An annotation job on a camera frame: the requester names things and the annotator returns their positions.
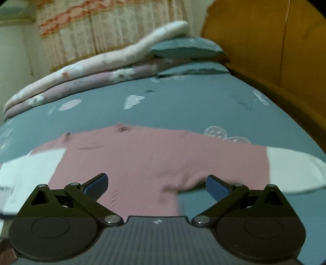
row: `stain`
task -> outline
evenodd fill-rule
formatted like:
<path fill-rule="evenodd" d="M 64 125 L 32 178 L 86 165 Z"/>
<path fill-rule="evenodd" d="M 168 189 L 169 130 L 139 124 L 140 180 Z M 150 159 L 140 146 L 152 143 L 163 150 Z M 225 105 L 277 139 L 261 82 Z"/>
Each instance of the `stain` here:
<path fill-rule="evenodd" d="M 231 96 L 241 107 L 243 107 L 246 111 L 253 111 L 254 108 L 250 106 L 247 102 L 245 102 L 240 94 L 234 94 Z"/>
<path fill-rule="evenodd" d="M 124 127 L 120 127 L 120 128 L 119 128 L 119 131 L 120 131 L 120 132 L 125 132 L 125 131 L 129 131 L 129 130 L 130 130 L 130 128 L 127 127 L 127 126 L 124 126 Z"/>
<path fill-rule="evenodd" d="M 101 145 L 101 146 L 92 146 L 92 147 L 80 147 L 78 148 L 79 150 L 93 150 L 93 149 L 97 149 L 97 148 L 101 148 L 105 145 Z"/>

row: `wooden bed frame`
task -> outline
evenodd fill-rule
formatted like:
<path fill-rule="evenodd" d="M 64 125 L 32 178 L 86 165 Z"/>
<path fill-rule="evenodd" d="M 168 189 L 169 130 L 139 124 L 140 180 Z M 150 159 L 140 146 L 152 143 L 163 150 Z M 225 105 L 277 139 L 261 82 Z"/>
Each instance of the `wooden bed frame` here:
<path fill-rule="evenodd" d="M 326 153 L 326 19 L 308 0 L 216 0 L 201 35 Z"/>

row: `blue bedsheet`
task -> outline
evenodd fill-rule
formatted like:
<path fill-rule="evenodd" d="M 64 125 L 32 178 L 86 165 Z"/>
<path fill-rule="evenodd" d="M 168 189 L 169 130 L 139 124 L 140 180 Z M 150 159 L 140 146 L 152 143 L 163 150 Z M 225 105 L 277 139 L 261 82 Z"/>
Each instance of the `blue bedsheet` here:
<path fill-rule="evenodd" d="M 119 122 L 197 133 L 219 126 L 228 137 L 306 152 L 326 162 L 325 153 L 302 128 L 254 91 L 229 74 L 219 74 L 146 78 L 75 94 L 33 108 L 0 127 L 0 163 L 26 155 L 65 132 Z M 126 109 L 131 95 L 137 97 L 132 97 L 135 101 Z M 305 265 L 319 265 L 326 259 L 326 190 L 287 198 L 307 230 L 299 258 Z M 214 203 L 205 190 L 180 194 L 179 202 L 182 214 L 189 218 Z"/>

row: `lace curtain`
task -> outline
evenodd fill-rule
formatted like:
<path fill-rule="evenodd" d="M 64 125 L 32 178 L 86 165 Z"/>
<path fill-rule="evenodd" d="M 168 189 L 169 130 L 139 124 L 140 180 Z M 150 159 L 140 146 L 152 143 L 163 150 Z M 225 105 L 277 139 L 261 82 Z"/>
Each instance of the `lace curtain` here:
<path fill-rule="evenodd" d="M 182 0 L 40 0 L 40 36 L 52 71 L 136 43 L 182 20 Z"/>

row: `pillow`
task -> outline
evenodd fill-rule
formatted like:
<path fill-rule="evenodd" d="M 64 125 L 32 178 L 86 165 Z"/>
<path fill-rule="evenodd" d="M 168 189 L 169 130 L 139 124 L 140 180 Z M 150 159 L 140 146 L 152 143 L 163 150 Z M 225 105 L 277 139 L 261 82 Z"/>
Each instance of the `pillow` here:
<path fill-rule="evenodd" d="M 184 74 L 222 74 L 230 73 L 228 69 L 217 62 L 192 62 L 178 65 L 158 73 L 158 76 L 184 75 Z"/>
<path fill-rule="evenodd" d="M 151 47 L 151 52 L 165 58 L 214 58 L 227 56 L 215 42 L 201 37 L 186 37 L 162 41 Z"/>

